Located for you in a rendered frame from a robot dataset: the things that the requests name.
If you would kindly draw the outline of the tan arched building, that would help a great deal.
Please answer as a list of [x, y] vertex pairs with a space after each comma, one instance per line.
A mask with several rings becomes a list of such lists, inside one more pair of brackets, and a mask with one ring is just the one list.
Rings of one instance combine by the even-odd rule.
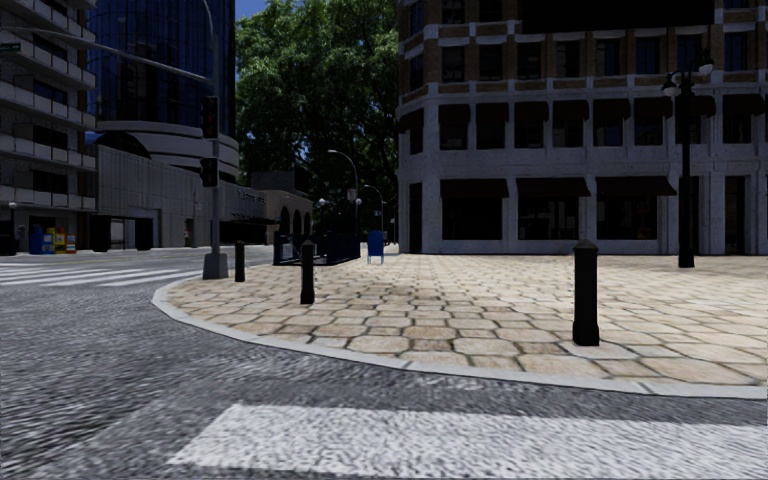
[[264, 213], [258, 218], [265, 225], [267, 245], [280, 235], [296, 241], [312, 233], [314, 202], [308, 197], [306, 169], [256, 171], [251, 174], [251, 187], [265, 199]]

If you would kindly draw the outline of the brick and stone building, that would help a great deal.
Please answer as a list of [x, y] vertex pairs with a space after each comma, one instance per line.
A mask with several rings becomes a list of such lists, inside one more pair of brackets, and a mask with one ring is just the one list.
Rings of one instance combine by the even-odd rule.
[[768, 255], [768, 0], [395, 0], [408, 253]]

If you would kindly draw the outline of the glass tower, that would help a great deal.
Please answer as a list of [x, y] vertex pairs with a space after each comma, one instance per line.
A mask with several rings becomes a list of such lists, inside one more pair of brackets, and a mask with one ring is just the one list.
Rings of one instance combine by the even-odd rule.
[[[258, 218], [265, 199], [238, 182], [235, 138], [235, 3], [208, 0], [218, 35], [220, 69], [220, 241], [265, 243]], [[98, 0], [87, 15], [99, 44], [212, 76], [207, 17], [200, 0]], [[115, 240], [138, 250], [207, 246], [211, 188], [201, 160], [212, 154], [201, 106], [210, 84], [94, 49], [88, 68], [96, 86], [88, 110], [97, 154], [97, 210], [89, 217], [88, 246], [107, 251]]]

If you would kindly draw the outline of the black street lamp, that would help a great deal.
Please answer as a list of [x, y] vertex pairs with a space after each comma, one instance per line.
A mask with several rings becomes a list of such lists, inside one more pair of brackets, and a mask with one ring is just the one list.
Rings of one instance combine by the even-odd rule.
[[714, 68], [714, 60], [710, 49], [704, 48], [696, 60], [693, 60], [687, 70], [676, 70], [667, 74], [667, 80], [662, 86], [662, 92], [668, 97], [675, 97], [675, 120], [680, 125], [680, 141], [682, 147], [682, 173], [679, 187], [679, 251], [678, 267], [694, 268], [694, 251], [691, 242], [691, 197], [690, 197], [690, 100], [694, 94], [693, 68], [696, 67], [701, 75], [708, 76]]

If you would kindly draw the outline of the pale concrete building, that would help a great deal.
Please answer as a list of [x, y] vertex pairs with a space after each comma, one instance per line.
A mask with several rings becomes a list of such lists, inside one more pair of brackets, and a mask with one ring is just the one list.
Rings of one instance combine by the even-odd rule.
[[85, 134], [96, 77], [83, 43], [97, 0], [0, 0], [0, 255], [32, 231], [63, 228], [85, 243], [96, 211], [96, 160]]

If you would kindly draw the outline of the traffic light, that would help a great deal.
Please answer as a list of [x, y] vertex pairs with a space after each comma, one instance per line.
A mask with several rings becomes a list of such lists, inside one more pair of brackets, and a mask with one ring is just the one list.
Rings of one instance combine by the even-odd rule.
[[221, 252], [220, 242], [220, 192], [219, 192], [219, 166], [220, 166], [220, 133], [221, 127], [220, 114], [222, 108], [219, 106], [220, 92], [220, 69], [218, 60], [218, 35], [214, 28], [214, 22], [212, 18], [211, 9], [208, 0], [200, 0], [202, 2], [206, 17], [207, 25], [209, 29], [210, 37], [210, 52], [213, 57], [212, 76], [203, 76], [193, 72], [189, 72], [177, 67], [169, 66], [164, 63], [140, 57], [129, 52], [123, 51], [118, 48], [99, 44], [92, 40], [86, 40], [77, 38], [67, 33], [55, 32], [52, 30], [41, 29], [38, 27], [24, 27], [24, 26], [6, 26], [0, 27], [0, 33], [13, 32], [13, 33], [37, 33], [41, 36], [48, 35], [58, 37], [63, 40], [71, 40], [77, 46], [87, 47], [88, 49], [98, 49], [109, 52], [111, 54], [127, 58], [137, 63], [142, 63], [152, 67], [156, 67], [160, 70], [164, 70], [176, 75], [191, 78], [198, 82], [210, 84], [214, 96], [204, 98], [204, 103], [201, 106], [201, 115], [203, 120], [203, 137], [206, 140], [212, 141], [212, 154], [209, 157], [201, 160], [201, 178], [203, 180], [203, 186], [205, 188], [211, 188], [211, 206], [212, 211], [212, 224], [211, 224], [211, 251], [204, 257], [202, 278], [204, 280], [223, 279], [227, 278], [229, 274], [227, 256]]

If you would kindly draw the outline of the trees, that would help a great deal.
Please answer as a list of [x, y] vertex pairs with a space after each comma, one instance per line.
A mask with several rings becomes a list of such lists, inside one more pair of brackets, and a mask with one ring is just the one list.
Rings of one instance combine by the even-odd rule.
[[236, 24], [236, 138], [240, 180], [256, 171], [303, 167], [309, 197], [333, 205], [354, 230], [352, 165], [358, 174], [359, 231], [384, 226], [398, 167], [396, 0], [267, 0]]

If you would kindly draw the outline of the grey street lamp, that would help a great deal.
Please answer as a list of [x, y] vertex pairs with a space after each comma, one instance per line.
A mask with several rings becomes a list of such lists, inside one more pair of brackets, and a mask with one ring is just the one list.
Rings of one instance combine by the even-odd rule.
[[356, 166], [353, 162], [353, 160], [345, 153], [340, 152], [338, 150], [329, 149], [328, 153], [330, 154], [337, 154], [342, 157], [344, 157], [351, 165], [352, 165], [352, 171], [354, 174], [354, 182], [353, 186], [351, 187], [351, 192], [353, 195], [347, 194], [347, 199], [350, 201], [350, 203], [354, 206], [354, 237], [355, 240], [359, 240], [359, 217], [358, 217], [358, 206], [360, 203], [359, 197], [358, 197], [358, 174]]
[[385, 203], [385, 202], [384, 202], [384, 200], [383, 200], [383, 196], [382, 196], [382, 194], [381, 194], [380, 190], [379, 190], [377, 187], [373, 186], [373, 185], [370, 185], [370, 184], [364, 184], [363, 188], [364, 188], [364, 189], [372, 189], [372, 190], [373, 190], [373, 191], [375, 191], [375, 192], [376, 192], [376, 194], [379, 196], [379, 204], [380, 204], [380, 205], [379, 205], [379, 217], [380, 217], [380, 229], [379, 229], [379, 230], [380, 230], [380, 231], [382, 232], [382, 234], [383, 234], [383, 233], [384, 233], [384, 230], [385, 230], [385, 229], [384, 229], [384, 203]]

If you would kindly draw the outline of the dark stairway railing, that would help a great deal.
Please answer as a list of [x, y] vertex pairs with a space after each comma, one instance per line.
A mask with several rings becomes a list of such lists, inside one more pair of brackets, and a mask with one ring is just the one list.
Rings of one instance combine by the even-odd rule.
[[336, 265], [360, 257], [361, 243], [355, 240], [353, 231], [345, 231], [341, 226], [342, 218], [330, 215], [328, 209], [333, 205], [325, 199], [317, 202], [320, 211], [318, 222], [313, 220], [312, 233], [294, 241], [290, 236], [280, 235], [273, 243], [274, 265], [299, 265], [301, 263], [301, 245], [311, 239], [315, 244], [314, 262], [316, 265]]

